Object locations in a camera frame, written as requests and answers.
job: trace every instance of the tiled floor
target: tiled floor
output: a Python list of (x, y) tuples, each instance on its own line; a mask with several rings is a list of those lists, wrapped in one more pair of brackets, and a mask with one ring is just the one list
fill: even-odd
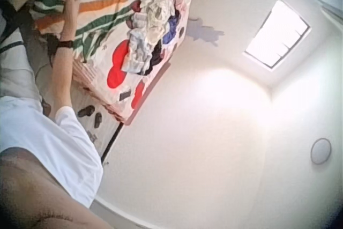
[[(36, 74), (38, 89), (45, 101), (51, 103), (50, 80), (52, 68), (47, 55), (47, 47), (44, 42), (38, 39), (39, 35), (37, 31), (32, 30), (32, 27), (32, 21), (28, 15), (27, 22), (23, 24), (20, 30), (26, 45), (29, 62)], [(71, 98), (76, 113), (88, 105), (95, 107), (95, 112), (92, 116), (82, 117), (79, 121), (90, 135), (90, 138), (94, 140), (95, 147), (99, 155), (102, 156), (115, 130), (119, 126), (119, 122), (110, 116), (105, 108), (90, 97), (85, 90), (79, 88), (75, 82), (72, 83)], [(101, 112), (102, 114), (102, 123), (98, 129), (95, 129), (94, 121), (97, 112)]]

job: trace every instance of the black watch strap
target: black watch strap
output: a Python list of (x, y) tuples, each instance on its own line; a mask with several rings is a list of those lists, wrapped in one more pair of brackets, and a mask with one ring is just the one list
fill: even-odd
[(72, 48), (73, 47), (73, 41), (60, 41), (57, 45), (58, 48)]

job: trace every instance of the blue garment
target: blue garment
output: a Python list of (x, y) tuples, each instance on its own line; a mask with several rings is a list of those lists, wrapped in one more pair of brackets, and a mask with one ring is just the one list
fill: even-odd
[(169, 44), (176, 36), (178, 16), (171, 16), (168, 20), (169, 32), (163, 37), (163, 44)]

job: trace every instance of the bed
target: bed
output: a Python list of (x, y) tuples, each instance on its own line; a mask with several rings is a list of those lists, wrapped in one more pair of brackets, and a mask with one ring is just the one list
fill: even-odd
[[(129, 125), (185, 36), (191, 0), (81, 0), (73, 78)], [(41, 36), (59, 38), (64, 0), (35, 0)]]

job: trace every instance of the bedspread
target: bedspread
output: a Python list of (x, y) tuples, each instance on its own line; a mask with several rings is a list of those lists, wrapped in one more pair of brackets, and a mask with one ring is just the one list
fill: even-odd
[[(59, 38), (64, 24), (64, 1), (35, 1), (31, 14), (43, 36), (54, 34)], [(179, 18), (176, 22), (175, 16), (170, 17), (167, 22), (166, 30), (170, 31), (164, 35), (168, 40), (161, 37), (158, 44), (152, 46), (149, 69), (137, 74), (123, 71), (122, 66), (130, 51), (131, 18), (142, 11), (141, 0), (81, 0), (73, 46), (74, 80), (116, 119), (130, 124), (184, 39), (190, 2), (175, 0)]]

